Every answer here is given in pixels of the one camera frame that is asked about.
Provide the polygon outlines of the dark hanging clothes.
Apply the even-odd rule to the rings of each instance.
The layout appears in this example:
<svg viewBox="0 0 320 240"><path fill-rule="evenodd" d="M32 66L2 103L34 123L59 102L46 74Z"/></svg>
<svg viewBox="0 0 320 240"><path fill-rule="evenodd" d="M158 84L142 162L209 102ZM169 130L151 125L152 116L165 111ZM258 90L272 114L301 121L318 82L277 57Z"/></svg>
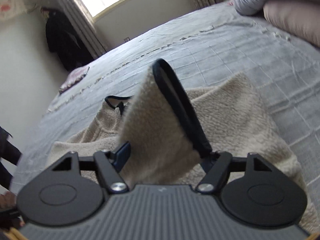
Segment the dark hanging clothes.
<svg viewBox="0 0 320 240"><path fill-rule="evenodd" d="M47 15L48 49L57 54L65 70L71 72L94 60L64 12L48 7L42 7L41 12Z"/></svg>

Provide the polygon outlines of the grey checked bedspread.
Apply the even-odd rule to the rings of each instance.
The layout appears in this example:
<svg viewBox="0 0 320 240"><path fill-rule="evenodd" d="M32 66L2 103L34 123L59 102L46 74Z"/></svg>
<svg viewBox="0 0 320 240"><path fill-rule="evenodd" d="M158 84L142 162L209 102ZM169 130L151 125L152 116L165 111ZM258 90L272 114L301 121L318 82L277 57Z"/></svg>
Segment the grey checked bedspread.
<svg viewBox="0 0 320 240"><path fill-rule="evenodd" d="M319 190L319 50L228 3L191 12L109 51L49 105L14 174L18 192L44 167L51 146L86 127L108 95L134 94L146 68L165 59L183 87L218 85L244 73L259 90L307 186Z"/></svg>

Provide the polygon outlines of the beige curtain left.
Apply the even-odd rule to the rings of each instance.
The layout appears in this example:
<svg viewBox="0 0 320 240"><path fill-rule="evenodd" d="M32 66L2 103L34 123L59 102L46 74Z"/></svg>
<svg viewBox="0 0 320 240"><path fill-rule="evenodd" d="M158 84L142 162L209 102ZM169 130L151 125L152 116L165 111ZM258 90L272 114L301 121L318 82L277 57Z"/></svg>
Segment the beige curtain left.
<svg viewBox="0 0 320 240"><path fill-rule="evenodd" d="M81 0L39 0L42 7L63 12L94 59L110 48L94 26L93 17Z"/></svg>

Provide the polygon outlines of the cream fleece garment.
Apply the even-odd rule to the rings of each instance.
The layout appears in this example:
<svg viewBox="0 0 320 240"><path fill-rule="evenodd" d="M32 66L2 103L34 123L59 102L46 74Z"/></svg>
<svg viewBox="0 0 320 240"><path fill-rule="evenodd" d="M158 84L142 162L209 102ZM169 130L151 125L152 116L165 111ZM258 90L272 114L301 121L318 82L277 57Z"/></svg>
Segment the cream fleece garment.
<svg viewBox="0 0 320 240"><path fill-rule="evenodd" d="M259 153L298 186L306 187L296 155L279 136L260 95L245 75L238 74L217 87L190 89L187 101L200 122L190 136L149 68L124 114L103 103L86 129L67 142L53 144L47 163L52 164L68 151L77 151L84 157L93 150L111 149L128 141L131 157L122 175L130 186L178 181L196 184L203 171L193 140L204 133L210 148L229 151L237 157Z"/></svg>

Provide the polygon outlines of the wall picture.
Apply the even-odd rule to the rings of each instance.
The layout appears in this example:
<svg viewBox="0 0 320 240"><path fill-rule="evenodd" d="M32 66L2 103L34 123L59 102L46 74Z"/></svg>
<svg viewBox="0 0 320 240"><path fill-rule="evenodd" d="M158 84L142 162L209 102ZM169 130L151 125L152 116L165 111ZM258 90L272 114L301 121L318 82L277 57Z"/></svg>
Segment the wall picture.
<svg viewBox="0 0 320 240"><path fill-rule="evenodd" d="M1 22L15 18L16 16L25 14L26 12L27 12L27 9L25 7L23 0L1 0L1 6L0 6Z"/></svg>

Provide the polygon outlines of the folded pink purple cloth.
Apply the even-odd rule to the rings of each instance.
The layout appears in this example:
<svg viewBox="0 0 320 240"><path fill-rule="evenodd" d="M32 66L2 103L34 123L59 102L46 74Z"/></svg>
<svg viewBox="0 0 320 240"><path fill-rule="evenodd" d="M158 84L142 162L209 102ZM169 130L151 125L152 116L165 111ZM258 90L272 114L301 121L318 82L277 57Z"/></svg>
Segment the folded pink purple cloth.
<svg viewBox="0 0 320 240"><path fill-rule="evenodd" d="M64 93L65 91L69 90L71 87L79 83L89 71L89 66L83 66L74 69L69 73L65 82L59 88L59 94Z"/></svg>

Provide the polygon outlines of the pink pillow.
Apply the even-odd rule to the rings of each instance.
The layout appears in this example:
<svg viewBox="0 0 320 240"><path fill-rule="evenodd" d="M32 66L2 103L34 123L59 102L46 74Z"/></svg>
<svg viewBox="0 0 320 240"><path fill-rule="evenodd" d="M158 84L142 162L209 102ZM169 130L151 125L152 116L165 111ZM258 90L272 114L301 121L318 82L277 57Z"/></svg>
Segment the pink pillow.
<svg viewBox="0 0 320 240"><path fill-rule="evenodd" d="M269 0L264 18L275 27L319 47L319 3L308 0Z"/></svg>

